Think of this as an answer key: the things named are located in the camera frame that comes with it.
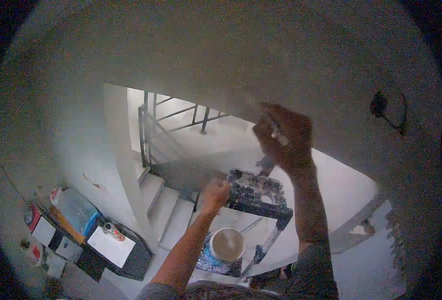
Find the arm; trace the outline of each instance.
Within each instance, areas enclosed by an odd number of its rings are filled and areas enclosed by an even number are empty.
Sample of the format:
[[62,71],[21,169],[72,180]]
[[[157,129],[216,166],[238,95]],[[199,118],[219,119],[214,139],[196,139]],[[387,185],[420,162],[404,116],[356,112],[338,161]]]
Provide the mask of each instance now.
[[312,243],[328,242],[326,213],[311,158],[311,121],[278,105],[266,105],[266,113],[289,143],[282,146],[271,136],[272,123],[265,118],[253,130],[263,152],[286,171],[294,186],[294,219],[301,253]]
[[151,283],[170,285],[179,293],[186,289],[196,267],[207,231],[219,209],[228,200],[228,196],[227,182],[223,182],[221,186],[214,181],[207,185],[201,213],[172,248]]

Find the stair step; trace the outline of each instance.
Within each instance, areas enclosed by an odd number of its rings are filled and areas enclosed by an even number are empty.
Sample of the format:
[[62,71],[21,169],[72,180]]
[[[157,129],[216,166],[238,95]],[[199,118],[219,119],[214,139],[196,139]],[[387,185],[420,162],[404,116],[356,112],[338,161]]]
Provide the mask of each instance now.
[[189,225],[189,219],[193,213],[194,204],[182,199],[177,200],[172,211],[171,220],[167,226],[161,246],[172,249],[184,235]]
[[148,173],[143,181],[139,184],[139,189],[141,190],[141,201],[143,202],[148,215],[154,207],[163,186],[164,179],[150,173]]
[[154,203],[151,212],[147,215],[154,233],[158,237],[158,242],[161,242],[164,237],[174,206],[178,201],[178,196],[178,191],[167,187],[162,188],[156,203]]
[[151,168],[149,166],[143,167],[142,162],[134,159],[134,170],[136,171],[137,182],[141,184]]

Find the paint can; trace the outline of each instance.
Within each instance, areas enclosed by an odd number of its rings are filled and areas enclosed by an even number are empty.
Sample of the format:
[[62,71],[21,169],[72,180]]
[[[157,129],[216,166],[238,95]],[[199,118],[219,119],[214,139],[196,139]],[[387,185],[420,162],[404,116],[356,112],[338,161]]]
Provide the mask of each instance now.
[[204,245],[206,259],[215,266],[230,264],[242,258],[246,243],[241,232],[233,228],[216,231]]

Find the black metal railing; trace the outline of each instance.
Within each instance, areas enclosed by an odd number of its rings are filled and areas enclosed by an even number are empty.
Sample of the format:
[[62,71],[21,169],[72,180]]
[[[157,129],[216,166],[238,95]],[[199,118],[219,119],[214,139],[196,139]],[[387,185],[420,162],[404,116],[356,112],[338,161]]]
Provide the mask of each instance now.
[[[187,151],[184,150],[183,146],[170,134],[171,132],[188,128],[191,126],[202,124],[201,126],[201,134],[206,134],[206,124],[209,121],[217,120],[222,117],[227,117],[229,114],[221,114],[221,112],[218,113],[217,117],[211,117],[209,118],[209,112],[210,108],[206,108],[206,112],[204,114],[204,118],[202,121],[196,121],[196,114],[198,105],[195,104],[191,107],[188,107],[186,109],[182,109],[180,111],[176,111],[174,113],[171,113],[167,116],[156,118],[156,112],[157,112],[157,106],[161,105],[171,99],[174,99],[174,97],[169,97],[168,99],[162,100],[161,102],[157,102],[158,94],[154,94],[154,103],[153,103],[153,114],[151,115],[148,112],[148,92],[144,92],[144,104],[141,105],[138,109],[138,115],[139,115],[139,140],[141,143],[141,157],[143,159],[142,163],[143,166],[146,167],[147,165],[152,165],[153,161],[155,163],[159,163],[159,160],[156,159],[153,156],[152,150],[156,151],[156,153],[159,153],[161,156],[164,157],[164,159],[169,160],[168,156],[163,153],[158,147],[154,145],[152,142],[153,139],[160,137],[161,135],[167,136],[168,142],[166,143],[167,146],[170,148],[170,150],[176,154],[179,158],[186,158],[188,154],[181,154],[182,152],[187,153]],[[180,113],[194,110],[193,115],[193,121],[190,124],[183,125],[174,129],[165,129],[159,121],[165,120],[169,117],[178,115]]]

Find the shirt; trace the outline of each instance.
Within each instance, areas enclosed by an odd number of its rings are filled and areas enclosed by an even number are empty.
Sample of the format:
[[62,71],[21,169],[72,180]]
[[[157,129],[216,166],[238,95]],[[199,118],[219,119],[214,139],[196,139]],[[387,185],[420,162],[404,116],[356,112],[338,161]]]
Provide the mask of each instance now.
[[279,279],[269,290],[277,294],[201,280],[189,284],[184,294],[179,294],[170,285],[149,283],[136,300],[338,299],[329,243],[314,243],[304,249],[298,255],[292,277]]

